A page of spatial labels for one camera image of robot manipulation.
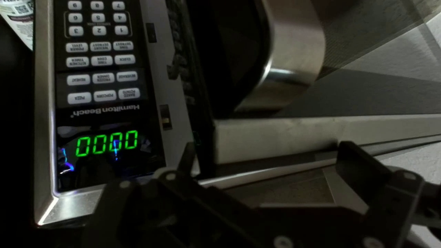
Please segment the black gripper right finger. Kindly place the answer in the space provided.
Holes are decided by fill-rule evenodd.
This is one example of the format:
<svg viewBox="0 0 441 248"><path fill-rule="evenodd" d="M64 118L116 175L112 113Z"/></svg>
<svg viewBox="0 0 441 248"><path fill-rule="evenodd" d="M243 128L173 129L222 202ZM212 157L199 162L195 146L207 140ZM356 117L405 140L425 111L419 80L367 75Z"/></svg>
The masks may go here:
<svg viewBox="0 0 441 248"><path fill-rule="evenodd" d="M383 165L354 142L341 142L337 157L337 172L365 204L370 211L401 213L405 208L401 195L392 190L403 176Z"/></svg>

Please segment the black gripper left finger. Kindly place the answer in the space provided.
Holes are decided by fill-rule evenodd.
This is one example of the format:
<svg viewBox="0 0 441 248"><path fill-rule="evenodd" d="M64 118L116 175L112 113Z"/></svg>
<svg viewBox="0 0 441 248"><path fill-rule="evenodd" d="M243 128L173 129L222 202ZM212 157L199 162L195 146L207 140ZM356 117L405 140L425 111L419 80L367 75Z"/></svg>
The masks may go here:
<svg viewBox="0 0 441 248"><path fill-rule="evenodd" d="M178 165L178 171L181 173L186 175L186 176L195 176L195 172L193 172L195 161L196 161L195 143L193 142L188 142L185 149L184 149L184 153L182 153L182 157L181 157L181 161L179 161L179 165Z"/></svg>

